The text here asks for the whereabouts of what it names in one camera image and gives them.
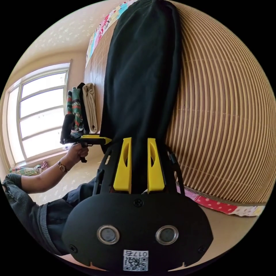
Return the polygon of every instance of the screw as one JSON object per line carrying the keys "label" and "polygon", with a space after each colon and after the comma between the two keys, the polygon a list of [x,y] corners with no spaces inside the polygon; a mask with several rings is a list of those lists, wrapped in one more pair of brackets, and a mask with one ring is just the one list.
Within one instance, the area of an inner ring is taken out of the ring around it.
{"label": "screw", "polygon": [[139,208],[139,207],[142,207],[144,203],[143,203],[143,201],[141,199],[138,198],[138,199],[135,199],[135,201],[133,202],[133,204],[134,204],[135,207]]}
{"label": "screw", "polygon": [[74,245],[71,244],[69,248],[73,253],[78,253],[78,249]]}
{"label": "screw", "polygon": [[205,246],[201,246],[199,249],[198,249],[198,253],[199,254],[202,254],[206,251],[206,247]]}

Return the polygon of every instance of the window pane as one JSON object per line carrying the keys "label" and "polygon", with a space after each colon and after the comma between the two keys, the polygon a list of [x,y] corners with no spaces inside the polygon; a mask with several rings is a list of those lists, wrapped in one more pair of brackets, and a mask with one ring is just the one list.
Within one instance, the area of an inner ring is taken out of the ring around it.
{"label": "window pane", "polygon": [[21,102],[20,117],[61,105],[63,105],[63,89],[44,92]]}
{"label": "window pane", "polygon": [[58,129],[23,141],[23,147],[27,158],[50,150],[64,148],[66,145],[60,143],[60,134],[61,129]]}
{"label": "window pane", "polygon": [[19,144],[18,132],[16,126],[16,103],[19,88],[13,90],[9,94],[8,111],[7,111],[7,126],[9,135],[9,144],[15,163],[24,161],[22,150]]}
{"label": "window pane", "polygon": [[22,98],[43,89],[65,85],[65,74],[51,75],[25,84],[22,90]]}
{"label": "window pane", "polygon": [[22,138],[46,129],[62,126],[63,120],[63,108],[57,108],[29,117],[20,122]]}

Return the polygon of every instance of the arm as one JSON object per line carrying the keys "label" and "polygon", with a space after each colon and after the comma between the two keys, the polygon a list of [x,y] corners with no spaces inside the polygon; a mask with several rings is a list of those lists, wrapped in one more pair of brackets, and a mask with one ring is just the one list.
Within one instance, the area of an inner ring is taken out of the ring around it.
{"label": "arm", "polygon": [[[65,166],[67,170],[73,168],[75,164],[80,161],[81,157],[88,155],[88,148],[82,148],[81,144],[73,145],[67,154],[61,158],[61,165]],[[66,173],[62,172],[58,163],[48,168],[40,175],[36,176],[22,176],[21,185],[22,190],[26,193],[43,193],[54,186],[56,186]]]}

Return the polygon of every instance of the wrist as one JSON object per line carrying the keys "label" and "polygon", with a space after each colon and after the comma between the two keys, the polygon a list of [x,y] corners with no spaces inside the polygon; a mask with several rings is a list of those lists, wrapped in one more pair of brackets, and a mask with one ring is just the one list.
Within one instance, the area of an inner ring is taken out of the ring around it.
{"label": "wrist", "polygon": [[74,166],[75,163],[71,160],[69,160],[66,156],[62,157],[60,159],[61,165],[63,165],[67,170],[71,170]]}

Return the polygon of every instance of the black cloth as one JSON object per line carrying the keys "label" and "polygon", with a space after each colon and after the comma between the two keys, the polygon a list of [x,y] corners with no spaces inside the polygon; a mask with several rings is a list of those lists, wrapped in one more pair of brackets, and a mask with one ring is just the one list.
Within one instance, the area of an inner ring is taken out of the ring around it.
{"label": "black cloth", "polygon": [[180,66],[176,7],[163,0],[133,3],[118,19],[110,42],[100,131],[113,143],[132,137],[132,193],[147,188],[147,138],[165,140]]}
{"label": "black cloth", "polygon": [[92,196],[95,179],[93,178],[89,183],[79,185],[78,188],[71,190],[63,198],[54,200],[47,205],[46,223],[48,233],[61,255],[69,254],[62,242],[62,232],[67,218],[77,204]]}
{"label": "black cloth", "polygon": [[87,121],[87,116],[86,116],[86,111],[85,111],[85,106],[84,106],[84,102],[83,102],[83,87],[85,86],[85,83],[80,83],[78,85],[78,89],[80,89],[80,109],[81,109],[81,115],[83,118],[83,134],[89,134],[89,125],[88,125],[88,121]]}

